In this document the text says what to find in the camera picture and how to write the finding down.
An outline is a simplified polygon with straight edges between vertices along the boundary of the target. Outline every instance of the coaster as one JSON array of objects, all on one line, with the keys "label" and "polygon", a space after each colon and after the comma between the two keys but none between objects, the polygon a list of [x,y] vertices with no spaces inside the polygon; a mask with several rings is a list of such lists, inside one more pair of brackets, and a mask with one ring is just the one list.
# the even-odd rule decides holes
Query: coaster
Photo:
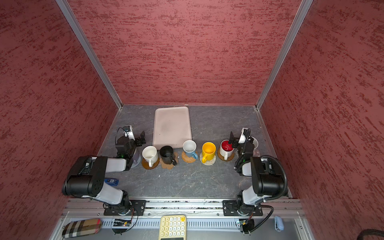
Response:
[{"label": "coaster", "polygon": [[[203,153],[200,153],[200,162],[201,162],[201,163],[203,163],[203,162],[202,162],[202,159],[203,159]],[[203,164],[209,166],[209,165],[214,164],[215,162],[216,162],[216,155],[213,157],[212,160],[206,161],[206,162],[203,163]]]},{"label": "coaster", "polygon": [[149,167],[149,163],[148,163],[145,159],[143,159],[143,160],[141,161],[141,165],[143,166],[143,168],[145,168],[145,169],[147,169],[147,170],[151,170],[151,169],[154,169],[155,167],[158,166],[158,164],[159,164],[159,160],[160,160],[160,157],[157,158],[157,161],[152,165],[152,167]]},{"label": "coaster", "polygon": [[220,154],[220,148],[217,150],[217,156],[220,158],[220,160],[223,160],[224,162],[229,162],[233,159],[233,157],[235,156],[235,151],[233,151],[232,155],[229,156],[226,160],[224,160],[224,157],[221,156]]},{"label": "coaster", "polygon": [[196,159],[194,157],[187,157],[187,155],[185,154],[184,151],[181,154],[181,158],[183,159],[184,162],[187,162],[187,163],[193,163],[194,161],[196,161]]},{"label": "coaster", "polygon": [[[175,155],[175,160],[176,160],[177,164],[179,164],[179,160],[177,158],[179,155],[177,154],[177,152],[174,152],[174,155]],[[161,158],[160,158],[160,163],[161,163],[161,167],[164,169],[171,170],[174,167],[173,164],[165,164],[163,162],[163,159],[161,159]]]}]

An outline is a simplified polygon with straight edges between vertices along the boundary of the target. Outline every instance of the tray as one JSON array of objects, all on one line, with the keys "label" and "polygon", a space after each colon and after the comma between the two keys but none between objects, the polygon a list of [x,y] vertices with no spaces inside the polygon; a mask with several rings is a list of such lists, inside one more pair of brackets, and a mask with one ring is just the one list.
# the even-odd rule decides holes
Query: tray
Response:
[{"label": "tray", "polygon": [[153,146],[157,150],[166,145],[179,148],[183,147],[186,140],[192,140],[189,109],[187,107],[156,109]]}]

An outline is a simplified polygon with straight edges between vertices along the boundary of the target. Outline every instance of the red textured wall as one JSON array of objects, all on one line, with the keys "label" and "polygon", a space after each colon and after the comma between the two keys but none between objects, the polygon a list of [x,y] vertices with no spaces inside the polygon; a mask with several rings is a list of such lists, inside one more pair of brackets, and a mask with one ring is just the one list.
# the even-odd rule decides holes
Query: red textured wall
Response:
[{"label": "red textured wall", "polygon": [[384,230],[383,13],[315,0],[262,106],[316,239]]},{"label": "red textured wall", "polygon": [[0,236],[47,239],[117,108],[54,0],[0,2]]},{"label": "red textured wall", "polygon": [[68,0],[125,104],[256,104],[301,0]]}]

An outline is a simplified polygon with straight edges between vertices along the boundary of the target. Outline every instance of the metal bracket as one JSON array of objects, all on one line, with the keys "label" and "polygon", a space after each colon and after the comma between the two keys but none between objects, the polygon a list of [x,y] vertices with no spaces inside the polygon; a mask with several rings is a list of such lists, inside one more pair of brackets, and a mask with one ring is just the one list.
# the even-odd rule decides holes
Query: metal bracket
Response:
[{"label": "metal bracket", "polygon": [[[239,212],[237,212],[235,200],[224,200],[223,212],[224,212],[224,216],[243,216],[243,215],[240,215]],[[261,207],[260,208],[255,207],[252,212],[253,212],[253,216],[263,216],[263,211]]]},{"label": "metal bracket", "polygon": [[[143,216],[145,210],[145,204],[147,201],[145,200],[131,200],[131,204],[135,209],[133,215],[139,214],[139,216]],[[118,212],[125,210],[124,206],[108,206],[104,210],[104,216],[119,216]]]}]

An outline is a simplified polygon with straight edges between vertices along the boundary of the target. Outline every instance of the calculator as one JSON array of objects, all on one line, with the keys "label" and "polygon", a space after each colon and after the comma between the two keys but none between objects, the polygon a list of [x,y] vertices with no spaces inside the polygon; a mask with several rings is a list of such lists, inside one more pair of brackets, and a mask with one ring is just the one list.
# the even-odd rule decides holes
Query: calculator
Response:
[{"label": "calculator", "polygon": [[187,218],[184,215],[163,216],[160,220],[159,240],[186,240]]}]

